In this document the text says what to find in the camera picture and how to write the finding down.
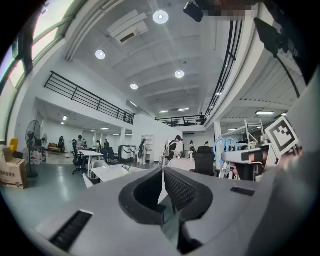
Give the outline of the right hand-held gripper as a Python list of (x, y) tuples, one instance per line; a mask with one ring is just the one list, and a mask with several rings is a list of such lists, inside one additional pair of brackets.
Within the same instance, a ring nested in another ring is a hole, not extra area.
[(286, 117), (267, 127), (264, 135), (267, 139), (257, 148), (222, 153), (222, 160), (234, 163), (240, 180), (257, 181), (278, 166), (282, 156), (297, 152), (299, 140)]

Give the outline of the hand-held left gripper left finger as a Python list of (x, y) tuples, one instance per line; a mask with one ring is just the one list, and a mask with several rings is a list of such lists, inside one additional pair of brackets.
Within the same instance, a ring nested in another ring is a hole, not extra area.
[[(175, 247), (159, 225), (137, 223), (119, 204), (123, 187), (152, 172), (127, 174), (87, 188), (36, 228), (36, 244), (47, 256), (175, 256)], [(53, 238), (77, 212), (88, 213), (90, 219), (64, 251)]]

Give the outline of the cardboard box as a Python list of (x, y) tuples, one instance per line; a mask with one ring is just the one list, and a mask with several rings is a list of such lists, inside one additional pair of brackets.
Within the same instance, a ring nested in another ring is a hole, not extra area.
[(9, 147), (0, 147), (0, 185), (22, 190), (27, 187), (25, 160), (13, 157)]

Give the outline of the black office chair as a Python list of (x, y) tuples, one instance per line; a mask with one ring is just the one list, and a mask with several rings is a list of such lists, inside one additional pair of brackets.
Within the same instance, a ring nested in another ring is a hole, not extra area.
[(201, 146), (193, 155), (195, 162), (194, 172), (206, 176), (216, 176), (215, 155), (209, 146)]
[(73, 151), (71, 152), (73, 154), (72, 163), (76, 167), (75, 170), (72, 172), (72, 174), (74, 175), (77, 172), (81, 172), (83, 174), (86, 170), (86, 164), (88, 161), (82, 153), (78, 152), (77, 141), (75, 139), (72, 140), (72, 147), (73, 147)]

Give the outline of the white metal rack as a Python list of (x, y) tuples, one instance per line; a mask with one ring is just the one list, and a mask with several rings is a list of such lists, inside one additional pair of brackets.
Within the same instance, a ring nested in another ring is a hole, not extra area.
[(265, 130), (261, 119), (258, 121), (244, 120), (244, 130), (247, 148), (255, 149), (265, 142)]

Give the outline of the grey shell chair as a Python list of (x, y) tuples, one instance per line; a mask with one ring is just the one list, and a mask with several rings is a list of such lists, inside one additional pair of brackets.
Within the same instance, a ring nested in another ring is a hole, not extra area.
[(92, 164), (91, 170), (96, 169), (96, 168), (106, 168), (108, 166), (109, 165), (104, 160), (95, 160)]
[(86, 173), (83, 173), (82, 177), (83, 177), (84, 183), (88, 189), (101, 182), (101, 180), (99, 178), (91, 178)]

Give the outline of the pink table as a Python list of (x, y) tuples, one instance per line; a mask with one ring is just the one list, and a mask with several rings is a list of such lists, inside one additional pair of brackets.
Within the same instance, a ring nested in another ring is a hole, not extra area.
[(168, 166), (170, 168), (176, 168), (185, 171), (195, 170), (196, 168), (195, 161), (190, 160), (189, 158), (174, 158), (169, 162)]

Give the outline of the white table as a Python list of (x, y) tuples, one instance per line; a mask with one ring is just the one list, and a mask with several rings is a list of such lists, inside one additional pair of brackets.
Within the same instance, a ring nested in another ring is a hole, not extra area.
[(85, 156), (86, 158), (88, 158), (88, 165), (87, 165), (87, 175), (89, 176), (91, 173), (91, 165), (92, 165), (92, 160), (94, 157), (98, 157), (99, 160), (101, 160), (101, 157), (103, 156), (103, 154), (96, 152), (96, 151), (92, 151), (92, 150), (80, 150), (79, 151), (83, 156)]

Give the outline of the brown wooden bench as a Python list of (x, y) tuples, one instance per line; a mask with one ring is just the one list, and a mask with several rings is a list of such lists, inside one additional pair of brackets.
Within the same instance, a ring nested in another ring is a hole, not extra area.
[(61, 153), (63, 152), (63, 149), (58, 148), (58, 145), (55, 144), (55, 143), (49, 143), (47, 149), (48, 149), (48, 151), (51, 152), (51, 153), (52, 153), (52, 152), (57, 152), (57, 153), (61, 154)]

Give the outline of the black balcony railing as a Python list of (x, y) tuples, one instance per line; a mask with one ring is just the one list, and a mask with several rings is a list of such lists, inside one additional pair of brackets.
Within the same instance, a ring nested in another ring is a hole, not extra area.
[(44, 84), (44, 88), (107, 116), (121, 120), (130, 125), (134, 124), (133, 114), (115, 106), (98, 95), (91, 93), (87, 89), (54, 71), (50, 72), (50, 75)]
[(229, 79), (231, 71), (233, 69), (234, 63), (236, 61), (236, 56), (238, 53), (238, 48), (240, 45), (242, 30), (243, 30), (243, 21), (231, 21), (229, 25), (228, 41), (226, 44), (226, 50), (224, 54), (223, 67), (217, 81), (217, 85), (214, 90), (214, 94), (209, 102), (208, 108), (204, 114), (205, 119), (207, 120), (211, 112), (215, 108), (220, 96), (222, 96), (226, 83)]

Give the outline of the group of plastic jugs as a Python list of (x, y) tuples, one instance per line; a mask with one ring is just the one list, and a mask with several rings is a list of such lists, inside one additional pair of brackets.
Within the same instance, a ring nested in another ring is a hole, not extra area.
[(42, 153), (39, 151), (38, 148), (36, 148), (31, 155), (31, 163), (36, 166), (39, 166), (42, 162), (42, 158)]

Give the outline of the black standing fan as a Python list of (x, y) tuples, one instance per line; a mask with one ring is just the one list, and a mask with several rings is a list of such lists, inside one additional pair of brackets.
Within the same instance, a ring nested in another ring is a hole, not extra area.
[(32, 153), (42, 146), (41, 141), (41, 126), (37, 120), (33, 120), (29, 123), (26, 133), (25, 140), (27, 145), (27, 156), (28, 164), (26, 174), (28, 178), (36, 178), (38, 173), (32, 169)]

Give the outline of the person's dark clothing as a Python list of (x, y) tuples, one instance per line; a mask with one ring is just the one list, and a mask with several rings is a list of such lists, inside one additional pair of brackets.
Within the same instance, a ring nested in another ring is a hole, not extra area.
[(303, 13), (307, 6), (293, 7), (289, 0), (253, 0), (263, 3), (274, 21), (280, 25), (280, 32), (259, 18), (254, 23), (264, 48), (273, 57), (279, 50), (290, 52), (297, 64), (306, 84), (309, 84), (318, 65), (320, 65), (320, 42), (317, 40), (316, 17), (310, 15), (310, 20), (304, 20)]

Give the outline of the ceiling air conditioner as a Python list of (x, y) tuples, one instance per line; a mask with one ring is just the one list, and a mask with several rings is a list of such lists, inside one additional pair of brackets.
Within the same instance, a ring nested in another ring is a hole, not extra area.
[(145, 12), (139, 14), (138, 11), (134, 9), (114, 22), (107, 29), (107, 32), (109, 36), (115, 39), (120, 45), (124, 45), (131, 39), (149, 31), (145, 22), (146, 19), (147, 15)]

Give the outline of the large window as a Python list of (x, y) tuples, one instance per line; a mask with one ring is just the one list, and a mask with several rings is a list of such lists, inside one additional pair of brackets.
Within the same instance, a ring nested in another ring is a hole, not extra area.
[(46, 52), (62, 40), (86, 0), (45, 0), (17, 34), (0, 62), (0, 93), (21, 83)]

